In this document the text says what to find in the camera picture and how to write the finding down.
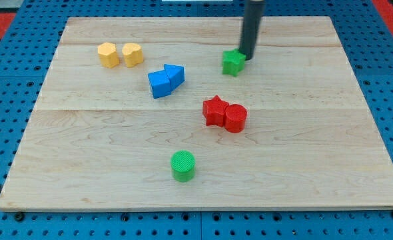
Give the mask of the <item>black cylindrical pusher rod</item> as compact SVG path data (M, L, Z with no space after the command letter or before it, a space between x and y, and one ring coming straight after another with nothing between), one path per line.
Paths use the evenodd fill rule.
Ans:
M266 6L265 0L246 0L240 32L239 52L251 60L256 47L258 30Z

